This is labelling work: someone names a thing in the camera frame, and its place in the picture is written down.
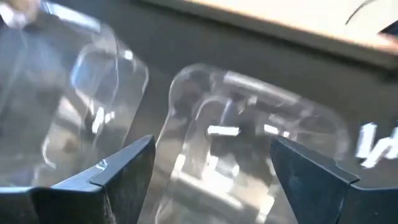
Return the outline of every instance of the plastic tray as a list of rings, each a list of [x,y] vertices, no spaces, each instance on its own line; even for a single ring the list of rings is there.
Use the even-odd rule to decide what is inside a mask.
[[[334,159],[345,123],[295,93],[192,65],[174,79],[141,218],[147,223],[295,223],[269,157],[279,134]]]
[[[51,186],[120,150],[146,89],[147,67],[110,27],[61,5],[42,2],[21,29],[6,19],[0,187]]]

